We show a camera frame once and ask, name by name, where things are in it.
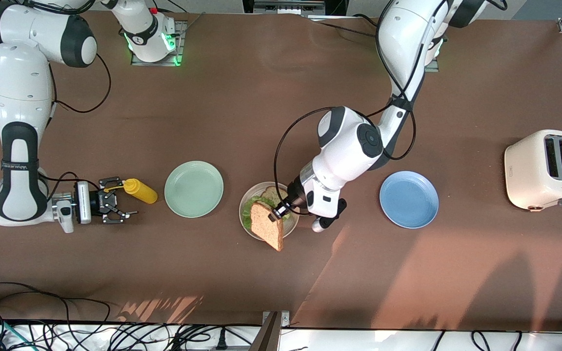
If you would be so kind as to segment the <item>brown bread slice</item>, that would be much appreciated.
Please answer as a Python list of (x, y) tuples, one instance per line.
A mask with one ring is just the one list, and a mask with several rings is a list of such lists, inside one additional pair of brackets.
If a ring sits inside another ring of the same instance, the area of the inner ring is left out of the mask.
[(273, 214), (273, 208), (265, 202), (255, 201), (250, 209), (251, 232), (256, 234), (277, 252), (283, 249), (283, 221)]
[(275, 208), (277, 207), (277, 205), (279, 205), (279, 203), (281, 203), (281, 200), (287, 197), (287, 195), (287, 191), (282, 189), (281, 187), (279, 188), (279, 192), (277, 193), (275, 186), (269, 186), (263, 191), (261, 197), (262, 201), (265, 202), (265, 204), (272, 208)]

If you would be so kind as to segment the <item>yellow mustard squeeze bottle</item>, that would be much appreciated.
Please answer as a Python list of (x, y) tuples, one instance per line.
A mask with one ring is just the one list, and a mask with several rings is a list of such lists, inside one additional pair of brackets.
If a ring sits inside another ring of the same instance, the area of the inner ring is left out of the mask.
[(137, 178), (128, 178), (122, 185), (104, 188), (103, 191), (109, 193), (111, 190), (120, 188), (123, 188), (132, 197), (147, 204), (154, 204), (158, 200), (158, 193)]

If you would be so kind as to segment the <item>green lettuce leaf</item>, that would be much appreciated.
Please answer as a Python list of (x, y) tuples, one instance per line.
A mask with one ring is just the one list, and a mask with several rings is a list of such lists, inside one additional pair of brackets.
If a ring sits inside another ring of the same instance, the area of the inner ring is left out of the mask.
[[(239, 214), (241, 218), (241, 225), (243, 228), (252, 236), (255, 237), (255, 234), (251, 230), (251, 207), (254, 202), (260, 201), (267, 204), (269, 207), (274, 208), (276, 205), (280, 203), (278, 198), (268, 198), (262, 197), (261, 194), (245, 194), (241, 199), (240, 207), (239, 207)], [(299, 217), (293, 213), (288, 213), (284, 215), (283, 219), (283, 237), (287, 237), (297, 226)]]

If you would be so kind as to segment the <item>beige plate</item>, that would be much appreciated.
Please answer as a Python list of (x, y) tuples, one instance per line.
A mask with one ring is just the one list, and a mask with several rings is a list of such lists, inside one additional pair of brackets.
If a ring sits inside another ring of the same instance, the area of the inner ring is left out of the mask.
[[(269, 186), (275, 186), (275, 183), (272, 182), (272, 181), (259, 183), (259, 184), (255, 185), (255, 186), (253, 186), (252, 188), (250, 188), (246, 193), (244, 193), (244, 195), (245, 195), (245, 194), (262, 194), (263, 191), (264, 191), (267, 187), (269, 187)], [(283, 184), (280, 184), (280, 185), (279, 185), (279, 188), (280, 188), (280, 187), (281, 187), (282, 189), (284, 189), (284, 190), (287, 191), (287, 186), (285, 186), (285, 185), (283, 185)], [(253, 238), (256, 238), (257, 240), (260, 240), (260, 241), (261, 241), (261, 238), (259, 238), (256, 234), (255, 234), (255, 237), (254, 237), (254, 236), (252, 236), (252, 237), (253, 237)]]

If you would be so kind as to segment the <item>green plate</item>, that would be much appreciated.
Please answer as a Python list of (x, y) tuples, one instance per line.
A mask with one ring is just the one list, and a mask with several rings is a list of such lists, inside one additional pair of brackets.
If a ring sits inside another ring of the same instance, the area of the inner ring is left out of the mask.
[(169, 209), (185, 218), (203, 217), (220, 204), (224, 181), (212, 164), (200, 160), (176, 167), (163, 187), (163, 198)]

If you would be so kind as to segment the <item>blue plate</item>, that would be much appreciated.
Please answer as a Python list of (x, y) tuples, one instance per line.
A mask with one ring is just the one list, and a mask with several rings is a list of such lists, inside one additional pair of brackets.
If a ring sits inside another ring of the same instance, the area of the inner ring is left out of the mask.
[(439, 194), (428, 180), (413, 171), (390, 174), (379, 190), (384, 215), (406, 229), (419, 229), (430, 224), (439, 213)]

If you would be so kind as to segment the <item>black electronics box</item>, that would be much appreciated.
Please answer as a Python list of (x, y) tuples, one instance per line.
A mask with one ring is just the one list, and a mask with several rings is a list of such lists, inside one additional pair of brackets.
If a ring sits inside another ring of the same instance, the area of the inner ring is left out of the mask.
[(345, 16), (348, 0), (241, 0), (246, 13)]

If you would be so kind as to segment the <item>white toaster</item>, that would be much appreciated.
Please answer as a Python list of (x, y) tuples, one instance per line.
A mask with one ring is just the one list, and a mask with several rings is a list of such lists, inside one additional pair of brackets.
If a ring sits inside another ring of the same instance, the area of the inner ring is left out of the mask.
[(504, 152), (509, 201), (538, 213), (562, 207), (562, 131), (544, 129), (528, 135)]

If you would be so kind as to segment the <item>metal corner bracket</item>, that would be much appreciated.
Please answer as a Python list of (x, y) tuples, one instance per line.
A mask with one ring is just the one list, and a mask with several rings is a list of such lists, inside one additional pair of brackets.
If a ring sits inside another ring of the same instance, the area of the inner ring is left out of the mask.
[[(265, 323), (267, 320), (268, 315), (272, 313), (272, 311), (264, 311), (262, 313), (262, 324)], [(290, 311), (280, 311), (281, 316), (281, 328), (287, 328), (290, 325)]]

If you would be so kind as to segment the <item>grey aluminium post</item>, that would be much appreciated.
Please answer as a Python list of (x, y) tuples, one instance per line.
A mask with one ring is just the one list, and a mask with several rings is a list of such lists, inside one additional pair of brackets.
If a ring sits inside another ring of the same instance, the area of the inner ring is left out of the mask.
[(248, 351), (278, 351), (282, 313), (269, 312)]

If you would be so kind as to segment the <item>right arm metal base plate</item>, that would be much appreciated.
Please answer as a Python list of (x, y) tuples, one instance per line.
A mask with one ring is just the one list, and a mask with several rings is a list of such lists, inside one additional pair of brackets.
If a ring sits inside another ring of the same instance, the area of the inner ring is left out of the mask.
[(131, 66), (179, 67), (183, 60), (186, 20), (162, 17), (162, 24), (152, 33), (144, 45), (140, 36), (126, 35), (131, 51)]

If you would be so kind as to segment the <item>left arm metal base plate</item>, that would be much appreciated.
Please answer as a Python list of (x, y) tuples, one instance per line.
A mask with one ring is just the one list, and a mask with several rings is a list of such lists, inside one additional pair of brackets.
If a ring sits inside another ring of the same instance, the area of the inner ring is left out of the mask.
[(435, 38), (432, 40), (431, 45), (426, 53), (424, 60), (424, 70), (428, 73), (437, 73), (439, 71), (439, 65), (437, 64), (437, 57), (440, 52), (440, 47), (443, 44), (442, 39)]

